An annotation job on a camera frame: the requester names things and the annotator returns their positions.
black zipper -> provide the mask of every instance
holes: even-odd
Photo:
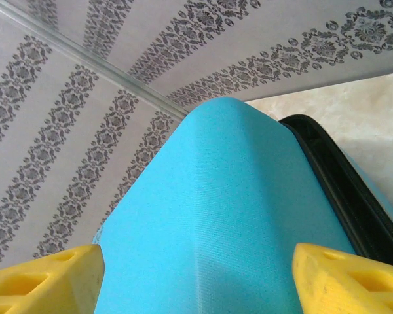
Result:
[[[393,222],[332,138],[302,114],[280,123],[297,138],[356,253],[393,265]]]

hard-shell suitcase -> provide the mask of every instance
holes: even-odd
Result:
[[[302,313],[297,243],[393,264],[393,208],[309,117],[197,107],[95,240],[95,313]]]

gray floral pattern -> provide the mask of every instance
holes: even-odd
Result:
[[[106,59],[134,0],[90,0],[83,46]]]
[[[13,60],[8,63],[6,71],[1,75],[0,142],[31,90],[31,85],[37,80],[41,66],[47,62],[52,52],[48,45],[35,37],[25,36],[24,40],[19,44]]]
[[[118,185],[118,192],[114,195],[114,200],[109,205],[109,210],[102,219],[101,225],[163,146],[172,124],[173,120],[167,114],[161,111],[155,113],[155,117],[151,119],[150,126],[147,128],[147,133],[143,136],[143,141],[134,153],[134,159],[130,162],[131,166],[127,168],[122,182]]]
[[[28,0],[29,13],[52,29],[58,29],[56,0]]]
[[[170,21],[128,74],[149,84],[190,56],[198,48],[223,33],[225,26],[249,15],[248,4],[258,9],[258,0],[188,0],[185,10]]]
[[[121,139],[122,131],[138,103],[138,99],[132,94],[124,90],[119,90],[118,93],[119,96],[112,101],[109,113],[105,115],[95,134],[96,140],[91,142],[82,164],[76,170],[77,174],[72,178],[73,184],[66,189],[67,194],[56,209],[54,220],[43,235],[44,240],[39,242],[38,251],[33,254],[34,258],[65,249],[77,220],[81,218],[86,202],[96,187],[95,184],[105,171],[105,165],[109,162],[113,149]]]
[[[17,175],[13,178],[1,199],[0,205],[0,261],[4,251],[13,241],[19,223],[23,222],[29,211],[29,203],[36,198],[36,191],[41,189],[54,163],[66,135],[76,123],[76,116],[84,107],[89,92],[93,90],[98,76],[91,70],[76,65],[75,71],[69,76],[65,88],[60,92],[55,107],[48,113],[49,118],[41,127],[38,137],[28,150]]]
[[[344,63],[346,58],[360,59],[367,51],[380,54],[393,50],[393,0],[380,0],[380,5],[389,10],[360,7],[346,13],[341,25],[329,21],[326,30],[303,32],[300,39],[289,39],[287,46],[278,44],[270,52],[250,56],[167,97],[188,107],[213,97],[302,75],[312,69],[319,70],[323,64],[334,66]]]

